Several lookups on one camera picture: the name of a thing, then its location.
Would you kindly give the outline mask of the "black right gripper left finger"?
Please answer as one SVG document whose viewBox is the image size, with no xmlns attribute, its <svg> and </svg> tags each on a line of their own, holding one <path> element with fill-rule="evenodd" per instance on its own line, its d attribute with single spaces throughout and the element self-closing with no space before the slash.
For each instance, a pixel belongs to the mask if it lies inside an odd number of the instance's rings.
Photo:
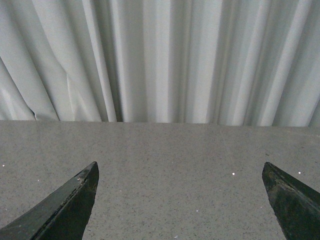
<svg viewBox="0 0 320 240">
<path fill-rule="evenodd" d="M 2 240 L 81 240 L 99 182 L 92 162 L 44 200 L 0 230 Z"/>
</svg>

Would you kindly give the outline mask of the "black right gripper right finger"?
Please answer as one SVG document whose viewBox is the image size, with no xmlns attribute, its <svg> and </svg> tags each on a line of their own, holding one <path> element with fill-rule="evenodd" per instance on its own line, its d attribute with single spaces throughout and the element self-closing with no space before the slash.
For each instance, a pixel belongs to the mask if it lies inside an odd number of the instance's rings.
<svg viewBox="0 0 320 240">
<path fill-rule="evenodd" d="M 266 162 L 262 180 L 269 204 L 287 240 L 320 238 L 320 193 Z"/>
</svg>

